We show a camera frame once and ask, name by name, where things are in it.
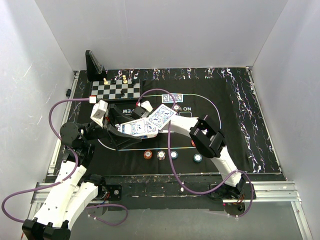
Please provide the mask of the orange red chip stack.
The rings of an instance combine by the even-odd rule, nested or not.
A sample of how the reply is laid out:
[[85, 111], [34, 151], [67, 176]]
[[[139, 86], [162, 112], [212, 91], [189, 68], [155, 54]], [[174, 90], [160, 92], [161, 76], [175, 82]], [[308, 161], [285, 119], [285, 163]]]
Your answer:
[[146, 160], [150, 160], [153, 156], [153, 153], [151, 150], [146, 150], [144, 153], [143, 153], [143, 157], [146, 159]]

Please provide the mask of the blue playing card box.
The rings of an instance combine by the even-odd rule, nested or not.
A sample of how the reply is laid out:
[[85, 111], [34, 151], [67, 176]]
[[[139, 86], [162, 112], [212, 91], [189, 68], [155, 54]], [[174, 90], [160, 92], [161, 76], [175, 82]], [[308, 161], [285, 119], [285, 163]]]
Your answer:
[[117, 125], [120, 133], [138, 137], [141, 139], [154, 138], [158, 135], [158, 128], [148, 118], [140, 118]]

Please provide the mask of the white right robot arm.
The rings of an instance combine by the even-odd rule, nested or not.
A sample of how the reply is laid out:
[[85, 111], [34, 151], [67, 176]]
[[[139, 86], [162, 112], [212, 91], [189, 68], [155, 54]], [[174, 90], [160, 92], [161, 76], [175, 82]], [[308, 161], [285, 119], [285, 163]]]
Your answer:
[[[161, 104], [147, 117], [140, 117], [128, 124], [126, 132], [140, 139], [154, 138], [161, 130], [167, 130], [167, 151], [172, 173], [180, 186], [194, 195], [208, 195], [213, 192], [222, 193], [232, 199], [237, 199], [245, 192], [246, 182], [250, 182], [248, 175], [239, 170], [232, 160], [222, 130], [215, 127], [212, 119], [203, 117], [184, 117], [177, 115], [174, 109]], [[171, 133], [189, 137], [195, 144], [198, 154], [210, 159], [222, 177], [222, 182], [206, 191], [195, 191], [188, 188], [179, 178], [175, 170]]]

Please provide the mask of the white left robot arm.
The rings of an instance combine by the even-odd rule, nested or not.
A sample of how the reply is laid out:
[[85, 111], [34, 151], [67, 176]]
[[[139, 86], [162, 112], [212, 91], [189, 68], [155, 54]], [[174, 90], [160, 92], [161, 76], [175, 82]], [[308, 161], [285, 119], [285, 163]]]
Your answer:
[[109, 134], [128, 138], [108, 123], [111, 106], [100, 100], [93, 106], [92, 123], [66, 122], [58, 138], [72, 158], [62, 162], [59, 176], [49, 185], [50, 192], [33, 219], [26, 219], [22, 231], [29, 240], [68, 240], [77, 218], [93, 199], [106, 196], [105, 179], [99, 175], [83, 176], [91, 162], [94, 145], [89, 140]]

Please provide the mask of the green blue chip stack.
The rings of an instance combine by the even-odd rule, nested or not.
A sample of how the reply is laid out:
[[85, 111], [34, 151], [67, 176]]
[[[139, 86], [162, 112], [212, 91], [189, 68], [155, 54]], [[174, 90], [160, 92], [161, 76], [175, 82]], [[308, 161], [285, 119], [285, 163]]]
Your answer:
[[171, 151], [170, 152], [170, 157], [172, 160], [175, 160], [178, 158], [178, 153], [176, 151]]

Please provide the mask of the pink blue chips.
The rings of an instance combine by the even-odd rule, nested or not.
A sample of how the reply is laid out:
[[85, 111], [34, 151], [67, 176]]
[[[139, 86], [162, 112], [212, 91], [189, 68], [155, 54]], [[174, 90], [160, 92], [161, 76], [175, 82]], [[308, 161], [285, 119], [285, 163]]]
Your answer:
[[176, 112], [178, 112], [178, 111], [180, 110], [180, 106], [179, 106], [179, 105], [175, 105], [175, 106], [174, 106], [174, 110], [175, 110]]

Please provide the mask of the green chips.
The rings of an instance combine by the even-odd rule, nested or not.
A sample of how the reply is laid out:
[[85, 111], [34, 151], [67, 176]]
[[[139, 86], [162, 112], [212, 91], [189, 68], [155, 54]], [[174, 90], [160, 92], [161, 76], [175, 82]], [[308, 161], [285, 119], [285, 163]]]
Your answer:
[[202, 155], [201, 154], [195, 154], [194, 156], [193, 156], [193, 161], [195, 162], [195, 163], [200, 163], [201, 161], [202, 161], [202, 159], [203, 159], [203, 157], [202, 157]]

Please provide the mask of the blue card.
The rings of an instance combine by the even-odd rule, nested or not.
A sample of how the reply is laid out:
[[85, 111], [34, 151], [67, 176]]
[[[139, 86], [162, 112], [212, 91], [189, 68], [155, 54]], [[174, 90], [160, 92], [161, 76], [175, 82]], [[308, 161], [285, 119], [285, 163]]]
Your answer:
[[161, 130], [177, 112], [168, 106], [161, 104], [149, 117], [148, 122]]

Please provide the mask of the pink blue chip stack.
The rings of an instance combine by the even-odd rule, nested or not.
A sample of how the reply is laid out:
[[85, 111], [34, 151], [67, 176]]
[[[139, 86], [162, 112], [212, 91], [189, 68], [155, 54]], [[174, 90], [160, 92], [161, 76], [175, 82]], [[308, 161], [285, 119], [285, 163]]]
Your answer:
[[157, 152], [157, 158], [158, 160], [162, 161], [166, 158], [166, 153], [162, 150], [158, 151]]

